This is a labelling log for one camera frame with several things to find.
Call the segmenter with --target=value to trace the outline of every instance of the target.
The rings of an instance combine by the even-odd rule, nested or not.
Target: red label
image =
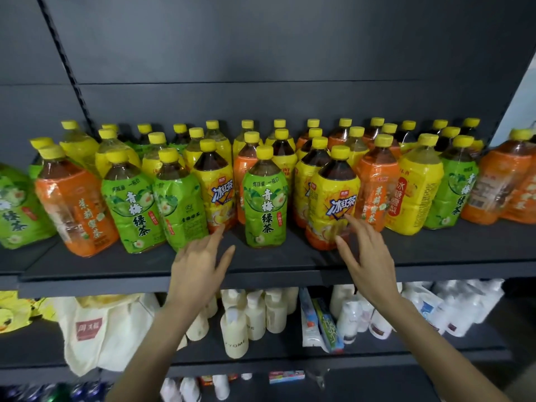
[[[389,206],[389,216],[394,217],[400,214],[400,208],[402,207],[402,199],[404,198],[406,187],[407,181],[405,178],[398,178],[397,189],[394,191],[393,198],[391,199],[391,205]]]
[[[147,213],[149,215],[149,217],[151,218],[151,220],[153,221],[153,224],[155,226],[158,225],[158,219],[157,217],[154,215],[153,211],[151,210],[150,212]]]
[[[37,216],[35,214],[32,213],[32,211],[30,210],[29,207],[21,207],[22,211],[28,216],[30,217],[33,221],[36,221],[37,220]]]
[[[76,322],[76,339],[78,341],[91,340],[97,336],[102,326],[102,317],[85,322]]]
[[[168,219],[166,219],[166,224],[168,225],[168,230],[169,230],[170,234],[175,235],[175,231],[173,231],[173,228],[171,227],[171,223],[169,222]]]

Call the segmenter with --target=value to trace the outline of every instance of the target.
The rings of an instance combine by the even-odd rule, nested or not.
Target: hand
[[[356,220],[345,215],[350,226],[358,236],[359,262],[344,239],[335,237],[339,254],[343,258],[350,275],[359,292],[376,309],[383,310],[400,298],[397,278],[394,272],[394,261],[389,254],[383,237],[364,220]]]
[[[214,268],[223,233],[222,225],[214,234],[191,241],[179,250],[171,266],[167,307],[185,309],[193,320],[211,300],[220,288],[235,252],[235,246],[231,245],[222,255],[218,267]]]

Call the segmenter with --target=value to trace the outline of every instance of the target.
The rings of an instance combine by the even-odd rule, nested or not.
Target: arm
[[[341,237],[336,241],[353,281],[397,331],[440,395],[447,402],[509,401],[398,293],[394,261],[382,235],[362,220],[346,218],[358,236],[359,262]]]
[[[219,289],[235,251],[229,247],[217,268],[216,253],[224,232],[221,226],[211,236],[181,249],[171,267],[165,305],[124,373],[106,397],[107,402],[156,401],[171,360],[187,329]]]

